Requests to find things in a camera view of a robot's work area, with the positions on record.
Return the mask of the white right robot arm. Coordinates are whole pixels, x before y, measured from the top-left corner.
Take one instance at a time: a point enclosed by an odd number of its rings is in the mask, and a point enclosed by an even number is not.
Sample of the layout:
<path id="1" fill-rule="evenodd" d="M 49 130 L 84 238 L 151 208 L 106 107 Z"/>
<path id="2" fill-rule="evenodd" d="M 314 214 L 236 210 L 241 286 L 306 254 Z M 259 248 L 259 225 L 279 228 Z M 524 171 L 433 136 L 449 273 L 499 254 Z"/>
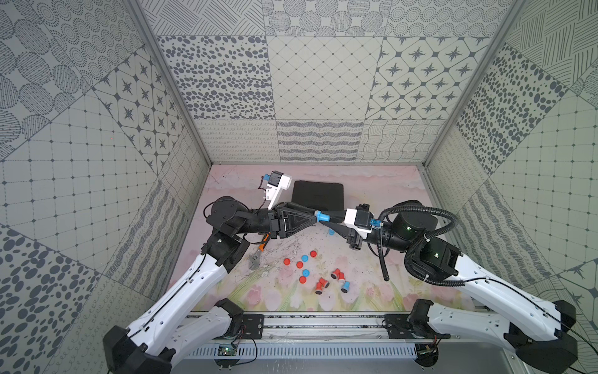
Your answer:
<path id="1" fill-rule="evenodd" d="M 550 302 L 523 291 L 442 239 L 456 227 L 453 213 L 408 200 L 377 217 L 362 204 L 317 218 L 345 238 L 350 248 L 371 247 L 385 281 L 389 280 L 386 256 L 395 250 L 403 253 L 403 267 L 410 276 L 439 288 L 455 288 L 489 308 L 477 315 L 418 299 L 409 315 L 417 334 L 437 338 L 468 334 L 502 346 L 546 373 L 564 373 L 577 361 L 578 341 L 572 335 L 576 308 L 565 300 Z"/>

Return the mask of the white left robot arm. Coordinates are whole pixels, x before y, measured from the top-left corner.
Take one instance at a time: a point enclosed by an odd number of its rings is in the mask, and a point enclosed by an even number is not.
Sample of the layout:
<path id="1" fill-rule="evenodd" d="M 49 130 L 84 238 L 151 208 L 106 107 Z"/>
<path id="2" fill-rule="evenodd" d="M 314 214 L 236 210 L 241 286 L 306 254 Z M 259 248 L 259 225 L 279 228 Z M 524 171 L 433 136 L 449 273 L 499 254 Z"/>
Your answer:
<path id="1" fill-rule="evenodd" d="M 273 209 L 250 210 L 231 196 L 208 205 L 212 232 L 201 254 L 175 285 L 127 327 L 104 335 L 105 359 L 111 373 L 170 373 L 194 350 L 214 338 L 235 338 L 243 310 L 228 299 L 208 313 L 184 322 L 199 301 L 238 265 L 250 242 L 246 234 L 287 238 L 330 216 L 293 202 Z"/>

